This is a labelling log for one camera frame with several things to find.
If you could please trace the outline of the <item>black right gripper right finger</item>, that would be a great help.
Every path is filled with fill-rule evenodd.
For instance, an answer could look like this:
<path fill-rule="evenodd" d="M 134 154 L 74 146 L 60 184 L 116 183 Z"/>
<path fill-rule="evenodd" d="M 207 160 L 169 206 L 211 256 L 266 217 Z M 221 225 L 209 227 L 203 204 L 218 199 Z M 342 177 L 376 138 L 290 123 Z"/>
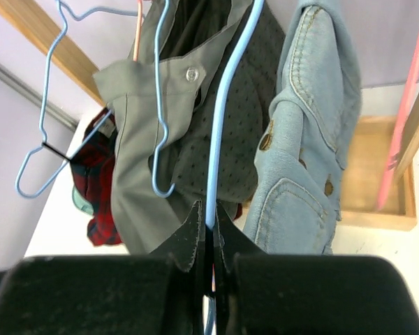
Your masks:
<path fill-rule="evenodd" d="M 222 207 L 213 240 L 218 334 L 419 334 L 409 290 L 387 260 L 269 255 Z"/>

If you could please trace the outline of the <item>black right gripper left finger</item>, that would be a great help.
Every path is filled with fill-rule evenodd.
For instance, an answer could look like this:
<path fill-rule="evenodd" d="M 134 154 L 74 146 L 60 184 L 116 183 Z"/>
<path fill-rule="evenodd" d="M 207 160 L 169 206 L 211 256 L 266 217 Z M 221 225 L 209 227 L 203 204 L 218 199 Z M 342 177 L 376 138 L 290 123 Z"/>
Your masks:
<path fill-rule="evenodd" d="M 0 282 L 0 334 L 201 334 L 203 209 L 147 255 L 21 261 Z"/>

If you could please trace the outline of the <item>light blue denim skirt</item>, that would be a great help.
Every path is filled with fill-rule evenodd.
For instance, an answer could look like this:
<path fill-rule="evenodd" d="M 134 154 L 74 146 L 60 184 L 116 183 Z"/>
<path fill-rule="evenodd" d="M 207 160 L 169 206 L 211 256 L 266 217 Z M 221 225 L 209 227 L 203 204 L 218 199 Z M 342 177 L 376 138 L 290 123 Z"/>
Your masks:
<path fill-rule="evenodd" d="M 338 1 L 300 1 L 286 33 L 244 234 L 271 254 L 328 254 L 341 218 L 360 68 Z"/>

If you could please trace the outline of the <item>pink wire hanger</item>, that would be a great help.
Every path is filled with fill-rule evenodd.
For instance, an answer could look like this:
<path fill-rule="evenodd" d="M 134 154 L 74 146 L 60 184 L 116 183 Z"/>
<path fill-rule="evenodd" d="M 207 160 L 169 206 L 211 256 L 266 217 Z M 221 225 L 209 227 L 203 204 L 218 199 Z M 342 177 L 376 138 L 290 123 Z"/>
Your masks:
<path fill-rule="evenodd" d="M 392 185 L 392 180 L 395 174 L 399 158 L 401 157 L 401 143 L 404 125 L 408 118 L 408 113 L 411 109 L 416 91 L 416 83 L 419 78 L 419 32 L 416 40 L 416 47 L 413 52 L 409 74 L 406 79 L 402 98 L 400 100 L 397 117 L 395 120 L 395 127 L 390 142 L 390 149 L 388 158 L 385 163 L 383 177 L 381 180 L 380 189 L 376 200 L 376 210 L 380 211 L 385 206 Z"/>
<path fill-rule="evenodd" d="M 133 60 L 134 61 L 138 60 L 142 21 L 143 21 L 143 4 L 142 4 L 142 0 L 138 0 L 138 16 L 137 16 L 137 24 L 136 24 L 136 30 L 135 30 L 135 38 L 134 38 L 134 43 L 133 43 Z"/>

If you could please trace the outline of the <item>dark grey dotted skirt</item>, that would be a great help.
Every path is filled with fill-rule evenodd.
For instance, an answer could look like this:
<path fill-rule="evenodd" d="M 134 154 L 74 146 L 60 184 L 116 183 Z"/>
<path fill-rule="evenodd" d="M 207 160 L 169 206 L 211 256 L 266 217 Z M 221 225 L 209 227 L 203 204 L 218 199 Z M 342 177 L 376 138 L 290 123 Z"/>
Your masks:
<path fill-rule="evenodd" d="M 201 80 L 190 106 L 176 102 L 170 121 L 184 121 L 186 132 L 161 154 L 159 183 L 173 185 L 171 203 L 187 205 L 205 197 L 214 103 L 230 55 L 247 22 L 250 1 L 171 1 L 162 29 L 162 60 L 189 66 L 196 60 Z M 227 206 L 247 201 L 256 189 L 256 147 L 268 122 L 277 66 L 285 34 L 264 6 L 236 68 L 223 122 L 217 197 Z"/>

